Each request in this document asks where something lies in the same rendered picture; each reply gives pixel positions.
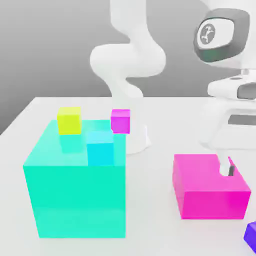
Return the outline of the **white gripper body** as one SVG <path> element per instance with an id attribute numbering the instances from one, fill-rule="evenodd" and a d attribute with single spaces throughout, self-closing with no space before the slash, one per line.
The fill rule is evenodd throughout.
<path id="1" fill-rule="evenodd" d="M 256 150 L 256 100 L 209 98 L 199 141 L 213 150 Z"/>

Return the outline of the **small purple cube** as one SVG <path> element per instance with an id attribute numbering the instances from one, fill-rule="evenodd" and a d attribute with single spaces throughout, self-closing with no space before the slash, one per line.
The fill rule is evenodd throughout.
<path id="1" fill-rule="evenodd" d="M 256 254 L 256 221 L 247 225 L 243 239 Z"/>

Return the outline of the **small magenta cube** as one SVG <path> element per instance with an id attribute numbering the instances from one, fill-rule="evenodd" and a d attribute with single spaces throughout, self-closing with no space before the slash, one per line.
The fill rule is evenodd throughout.
<path id="1" fill-rule="evenodd" d="M 110 124 L 114 134 L 129 134 L 130 133 L 130 117 L 129 109 L 112 109 Z"/>

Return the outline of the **small cyan cube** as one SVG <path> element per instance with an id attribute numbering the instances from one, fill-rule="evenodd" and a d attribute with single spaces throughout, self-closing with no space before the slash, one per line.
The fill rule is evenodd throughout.
<path id="1" fill-rule="evenodd" d="M 86 150 L 89 166 L 114 165 L 114 134 L 111 130 L 86 133 Z"/>

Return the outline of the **small yellow cube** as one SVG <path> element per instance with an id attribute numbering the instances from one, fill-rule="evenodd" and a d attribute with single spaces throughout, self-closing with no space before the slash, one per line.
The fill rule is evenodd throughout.
<path id="1" fill-rule="evenodd" d="M 60 107 L 57 112 L 58 133 L 60 135 L 80 135 L 82 119 L 80 107 Z"/>

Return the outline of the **large pink box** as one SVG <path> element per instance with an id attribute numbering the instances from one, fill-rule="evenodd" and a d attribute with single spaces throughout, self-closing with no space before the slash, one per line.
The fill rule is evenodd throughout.
<path id="1" fill-rule="evenodd" d="M 215 154 L 175 154 L 172 184 L 185 220 L 242 220 L 251 189 L 237 168 L 220 174 Z"/>

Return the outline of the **large teal box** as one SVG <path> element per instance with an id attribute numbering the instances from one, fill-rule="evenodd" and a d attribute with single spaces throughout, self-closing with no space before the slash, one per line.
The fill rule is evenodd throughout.
<path id="1" fill-rule="evenodd" d="M 40 238 L 126 236 L 126 136 L 113 133 L 113 165 L 89 166 L 91 131 L 111 122 L 83 120 L 81 134 L 59 135 L 51 120 L 23 164 Z"/>

